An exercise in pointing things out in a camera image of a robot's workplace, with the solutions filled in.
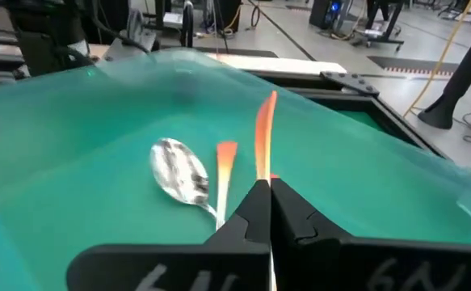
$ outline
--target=orange plastic utensil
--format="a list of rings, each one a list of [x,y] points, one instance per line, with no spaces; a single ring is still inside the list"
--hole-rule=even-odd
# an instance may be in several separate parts
[[[237,154],[237,142],[224,141],[217,144],[217,221],[216,230],[225,224],[228,202],[229,177]]]
[[[276,105],[276,91],[271,93],[259,109],[254,133],[254,154],[257,179],[265,179],[271,185],[271,130]]]

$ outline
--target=desk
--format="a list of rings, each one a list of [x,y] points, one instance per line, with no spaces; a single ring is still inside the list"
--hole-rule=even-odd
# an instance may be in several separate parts
[[[150,146],[160,137],[188,145],[210,175],[215,205],[216,143],[237,141],[229,216],[254,184],[255,117],[271,90],[279,95],[272,171],[327,217],[373,237],[471,231],[443,197],[459,189],[431,179],[452,165],[373,129],[387,132],[396,118],[383,127],[346,113],[361,124],[204,54],[161,53],[0,86],[0,290],[63,291],[71,259],[98,244],[203,243],[214,221],[158,188]],[[316,90],[294,91],[316,99]],[[317,102],[357,111],[337,94]],[[390,223],[398,216],[411,226],[405,234]]]

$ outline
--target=silver spoon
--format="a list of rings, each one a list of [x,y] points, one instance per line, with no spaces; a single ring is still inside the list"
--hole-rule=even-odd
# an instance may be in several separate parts
[[[151,147],[149,160],[163,191],[179,202],[200,206],[217,219],[208,203],[206,170],[189,148],[172,138],[160,138]]]

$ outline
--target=floor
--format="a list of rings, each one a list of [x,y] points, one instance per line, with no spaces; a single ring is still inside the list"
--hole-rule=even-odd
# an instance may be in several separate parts
[[[405,44],[396,53],[396,46],[391,44],[374,44],[371,48],[353,47],[347,42],[321,36],[319,30],[309,26],[309,11],[291,11],[285,5],[305,6],[305,3],[299,0],[260,2],[266,17],[261,17],[257,29],[247,31],[245,28],[250,26],[253,6],[244,0],[240,31],[233,39],[228,40],[228,46],[235,49],[268,50],[279,57],[338,62],[348,71],[367,76],[366,79],[381,92],[381,98],[400,114],[404,114],[420,94],[427,83],[428,75],[386,71],[367,56],[438,61],[456,24],[439,19],[436,12],[421,7],[405,9],[397,21],[402,28],[399,38],[404,40]],[[351,13],[359,15],[362,7],[363,0],[355,0]],[[173,41],[177,40],[164,40],[164,43]],[[214,38],[195,40],[195,45],[224,46],[222,40]],[[471,24],[464,23],[450,45],[444,61],[459,63],[470,45]],[[449,77],[438,76],[416,106],[424,108],[436,100],[448,79]],[[460,120],[468,112],[471,112],[471,87],[458,103],[455,117]],[[462,140],[463,135],[469,132],[465,126],[455,122],[451,130],[440,130],[420,122],[412,113],[409,113],[406,119],[457,164],[471,167],[471,144]]]

